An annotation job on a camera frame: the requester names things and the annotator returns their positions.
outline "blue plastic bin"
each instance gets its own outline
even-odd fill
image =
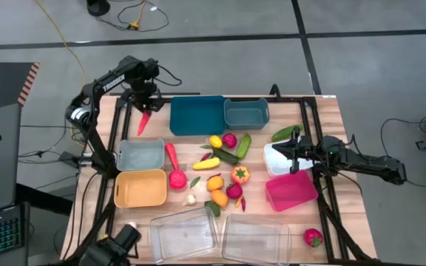
[[[226,127],[231,130],[261,129],[269,122],[267,100],[257,101],[225,100]]]
[[[170,131],[176,136],[214,135],[225,131],[223,96],[174,97]]]

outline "yellow cable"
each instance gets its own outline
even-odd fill
[[[52,22],[52,25],[54,26],[54,28],[57,30],[57,33],[60,35],[60,38],[62,39],[62,42],[64,42],[64,46],[65,49],[67,49],[72,55],[73,57],[77,60],[78,65],[80,65],[81,68],[81,72],[83,73],[83,85],[81,85],[81,88],[83,89],[83,86],[85,85],[85,83],[87,82],[87,74],[85,73],[85,68],[83,67],[83,64],[80,61],[80,58],[78,58],[78,56],[70,49],[70,47],[68,47],[67,42],[65,41],[64,36],[62,35],[62,32],[60,31],[60,29],[58,28],[57,24],[55,21],[53,21],[52,17],[49,15],[49,13],[44,9],[44,7],[42,7],[41,3],[38,0],[34,0],[36,2],[36,4],[41,8],[42,11],[44,11],[45,15],[48,17],[48,19],[50,20],[50,22]],[[72,139],[74,138],[74,134],[73,134],[73,130],[70,129],[70,134],[72,135]],[[77,143],[79,146],[84,147],[83,145],[81,145],[78,141],[74,140],[75,143]]]
[[[138,20],[136,21],[138,24],[139,24],[139,22],[141,22],[141,18],[142,18],[142,11],[144,10],[144,7],[146,6],[146,0],[143,0],[142,1],[142,7],[141,7],[141,10],[139,11],[139,18],[138,18]]]

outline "pink spoon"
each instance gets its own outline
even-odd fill
[[[186,175],[178,169],[177,155],[172,143],[166,144],[166,151],[169,155],[170,162],[174,166],[174,171],[169,174],[169,185],[173,189],[182,189],[186,185]]]

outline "orange and black hazard tape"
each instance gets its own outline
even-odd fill
[[[24,82],[24,85],[21,90],[21,94],[19,95],[18,102],[24,106],[26,103],[27,98],[29,97],[29,91],[30,88],[32,88],[34,84],[34,80],[37,76],[37,71],[40,66],[40,63],[34,63],[29,70],[29,75],[27,75],[26,81]]]

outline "garlic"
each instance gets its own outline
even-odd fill
[[[195,199],[195,195],[188,195],[186,197],[186,199],[182,202],[182,206],[190,206],[190,205],[195,205],[195,203],[197,203],[197,199]]]

